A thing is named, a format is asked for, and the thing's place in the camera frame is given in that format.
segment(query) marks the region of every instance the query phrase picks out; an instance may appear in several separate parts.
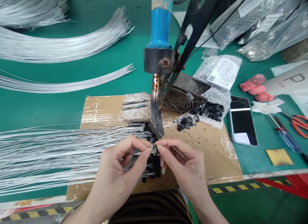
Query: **red scissors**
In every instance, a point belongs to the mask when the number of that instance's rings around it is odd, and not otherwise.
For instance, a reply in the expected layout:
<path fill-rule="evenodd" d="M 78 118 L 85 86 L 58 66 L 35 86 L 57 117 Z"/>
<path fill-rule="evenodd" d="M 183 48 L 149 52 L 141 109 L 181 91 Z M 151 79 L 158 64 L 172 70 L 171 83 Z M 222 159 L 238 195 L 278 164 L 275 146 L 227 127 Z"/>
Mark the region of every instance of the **red scissors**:
<path fill-rule="evenodd" d="M 296 132 L 298 134 L 300 134 L 302 137 L 308 139 L 308 135 L 304 134 L 302 132 L 302 130 L 300 128 L 303 128 L 304 130 L 308 131 L 308 124 L 306 124 L 305 122 L 303 122 L 301 119 L 305 120 L 308 122 L 308 118 L 305 116 L 301 116 L 301 115 L 294 115 L 294 116 L 289 116 L 285 113 L 282 112 L 283 115 L 285 115 L 286 117 L 288 117 L 291 121 L 291 125 L 293 126 L 293 128 L 296 130 Z"/>

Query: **smartphone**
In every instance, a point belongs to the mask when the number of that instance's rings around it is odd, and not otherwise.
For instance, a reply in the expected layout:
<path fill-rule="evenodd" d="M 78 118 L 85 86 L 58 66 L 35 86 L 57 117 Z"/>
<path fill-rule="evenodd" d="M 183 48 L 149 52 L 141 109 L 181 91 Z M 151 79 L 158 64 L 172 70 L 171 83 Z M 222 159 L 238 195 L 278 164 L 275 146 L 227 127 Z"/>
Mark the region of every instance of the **smartphone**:
<path fill-rule="evenodd" d="M 229 109 L 229 129 L 232 142 L 258 146 L 249 100 L 243 97 L 231 96 Z"/>

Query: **fan grille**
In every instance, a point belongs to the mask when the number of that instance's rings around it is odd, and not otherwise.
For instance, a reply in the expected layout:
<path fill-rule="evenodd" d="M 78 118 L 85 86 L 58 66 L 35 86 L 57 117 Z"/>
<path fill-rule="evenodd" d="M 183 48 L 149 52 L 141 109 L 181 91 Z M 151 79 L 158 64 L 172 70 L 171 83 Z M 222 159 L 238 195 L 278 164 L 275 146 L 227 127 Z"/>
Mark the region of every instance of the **fan grille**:
<path fill-rule="evenodd" d="M 194 102 L 187 98 L 186 93 L 175 88 L 170 89 L 163 106 L 180 113 L 188 112 L 195 107 Z"/>

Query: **screw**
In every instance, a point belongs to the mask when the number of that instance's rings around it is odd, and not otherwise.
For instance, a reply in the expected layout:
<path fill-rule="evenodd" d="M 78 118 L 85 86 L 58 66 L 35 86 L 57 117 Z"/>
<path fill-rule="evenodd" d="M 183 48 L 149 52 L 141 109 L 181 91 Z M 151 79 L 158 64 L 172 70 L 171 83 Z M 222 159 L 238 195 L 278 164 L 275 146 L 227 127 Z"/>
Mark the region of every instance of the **screw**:
<path fill-rule="evenodd" d="M 162 58 L 159 62 L 159 65 L 162 67 L 162 68 L 168 68 L 170 66 L 170 59 L 165 57 L 165 58 Z"/>

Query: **fingernail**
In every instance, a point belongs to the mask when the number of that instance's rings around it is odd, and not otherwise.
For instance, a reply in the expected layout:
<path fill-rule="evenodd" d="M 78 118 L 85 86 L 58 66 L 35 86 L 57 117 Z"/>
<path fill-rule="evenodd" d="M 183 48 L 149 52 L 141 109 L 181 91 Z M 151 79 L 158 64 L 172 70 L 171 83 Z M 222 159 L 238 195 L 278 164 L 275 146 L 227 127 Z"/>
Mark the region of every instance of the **fingernail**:
<path fill-rule="evenodd" d="M 158 150 L 158 151 L 162 148 L 161 145 L 157 145 L 156 147 L 157 147 L 157 150 Z"/>
<path fill-rule="evenodd" d="M 151 144 L 151 147 L 149 147 L 148 149 L 147 149 L 147 151 L 150 151 L 150 152 L 152 152 L 153 151 L 153 144 Z"/>

